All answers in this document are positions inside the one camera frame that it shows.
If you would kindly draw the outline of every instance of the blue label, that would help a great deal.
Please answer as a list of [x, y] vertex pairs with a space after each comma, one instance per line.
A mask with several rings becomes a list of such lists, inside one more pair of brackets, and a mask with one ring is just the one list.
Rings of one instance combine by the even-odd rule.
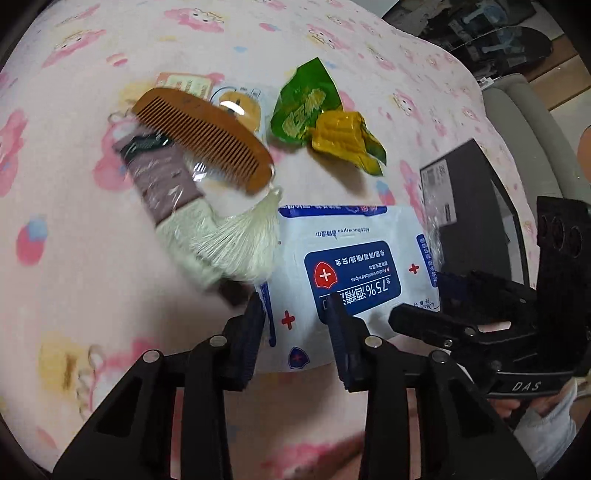
[[418, 248], [423, 255], [425, 265], [427, 266], [427, 270], [429, 271], [429, 279], [431, 280], [431, 285], [437, 288], [437, 271], [435, 270], [435, 265], [433, 264], [433, 257], [429, 252], [427, 241], [425, 240], [425, 236], [422, 233], [421, 235], [417, 235], [417, 242]]
[[402, 291], [390, 248], [384, 241], [310, 252], [304, 265], [323, 323], [324, 302], [333, 292], [340, 293], [347, 312], [356, 315], [395, 299]]
[[277, 345], [277, 336], [275, 334], [275, 322], [273, 321], [273, 309], [271, 308], [271, 296], [269, 295], [269, 284], [267, 282], [261, 285], [262, 301], [267, 311], [269, 320], [269, 346]]
[[293, 347], [287, 358], [287, 364], [291, 369], [297, 368], [301, 370], [310, 363], [310, 357], [301, 348]]
[[374, 215], [381, 215], [386, 213], [388, 207], [376, 207], [376, 206], [315, 206], [315, 205], [286, 205], [279, 208], [279, 213], [285, 218], [296, 218], [296, 217], [318, 217], [325, 215], [363, 215], [371, 217]]

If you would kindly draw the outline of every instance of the alcohol wipes package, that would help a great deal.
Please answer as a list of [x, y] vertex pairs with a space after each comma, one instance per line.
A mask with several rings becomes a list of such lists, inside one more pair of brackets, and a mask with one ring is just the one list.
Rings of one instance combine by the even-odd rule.
[[394, 336], [388, 317], [396, 305], [439, 310], [433, 259], [412, 208], [289, 205], [279, 219], [275, 270], [259, 288], [268, 322], [258, 372], [334, 361], [324, 323], [333, 292], [386, 339]]

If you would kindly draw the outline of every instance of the plastic bag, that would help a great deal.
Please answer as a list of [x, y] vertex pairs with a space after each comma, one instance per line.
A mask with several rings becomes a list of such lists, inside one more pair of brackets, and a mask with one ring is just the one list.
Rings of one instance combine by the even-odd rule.
[[361, 113], [323, 112], [310, 131], [314, 150], [350, 161], [370, 175], [383, 175], [378, 160], [386, 165], [386, 151], [368, 131]]
[[342, 109], [339, 92], [319, 58], [304, 63], [281, 89], [271, 118], [273, 134], [288, 143], [304, 145], [307, 129], [326, 110]]
[[266, 144], [266, 124], [271, 107], [264, 90], [263, 86], [222, 83], [214, 88], [210, 102], [233, 115]]

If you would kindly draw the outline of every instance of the cartoon print fabric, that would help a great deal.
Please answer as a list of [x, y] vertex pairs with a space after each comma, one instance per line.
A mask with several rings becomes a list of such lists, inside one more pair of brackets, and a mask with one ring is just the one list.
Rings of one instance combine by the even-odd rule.
[[[374, 178], [273, 144], [284, 204], [410, 205], [424, 222], [420, 168], [475, 138], [510, 186], [535, 278], [535, 222], [511, 154], [473, 77], [438, 47], [349, 0], [54, 2], [0, 72], [0, 365], [22, 365], [0, 372], [2, 414], [41, 466], [52, 469], [149, 347], [134, 340], [154, 339], [165, 354], [189, 350], [241, 313], [197, 291], [156, 241], [112, 151], [133, 129], [127, 110], [161, 72], [277, 92], [315, 57], [388, 165]], [[223, 215], [255, 202], [207, 177], [200, 185]], [[49, 331], [82, 347], [54, 349], [38, 369]], [[290, 475], [363, 429], [363, 395], [344, 391], [334, 365], [309, 369], [310, 352], [298, 347], [285, 358], [295, 373], [255, 375], [227, 397], [237, 480]]]

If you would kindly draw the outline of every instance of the wooden comb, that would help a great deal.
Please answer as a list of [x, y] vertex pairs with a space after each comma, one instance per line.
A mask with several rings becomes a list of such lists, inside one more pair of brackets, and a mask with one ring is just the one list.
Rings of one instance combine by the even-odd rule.
[[247, 193], [260, 191], [273, 175], [265, 146], [236, 118], [189, 93], [153, 88], [131, 111], [164, 132]]

